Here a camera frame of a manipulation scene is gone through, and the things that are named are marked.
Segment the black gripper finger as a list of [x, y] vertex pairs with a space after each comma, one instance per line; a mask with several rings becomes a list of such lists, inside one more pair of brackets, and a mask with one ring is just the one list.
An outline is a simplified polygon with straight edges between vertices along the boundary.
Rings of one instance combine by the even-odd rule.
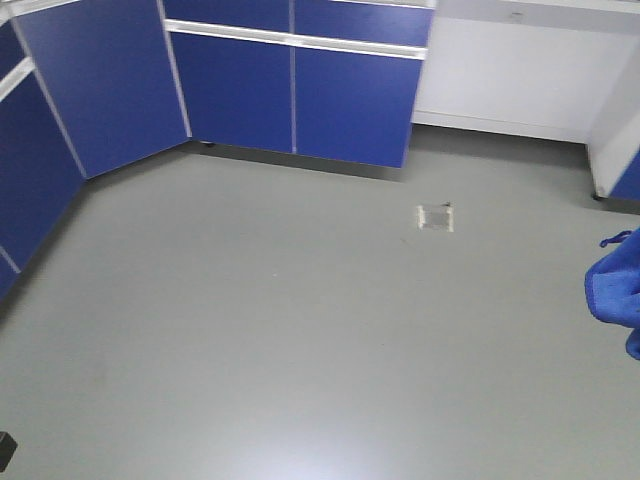
[[18, 443], [10, 433], [0, 432], [0, 472], [4, 473], [8, 467], [14, 453], [18, 448]]

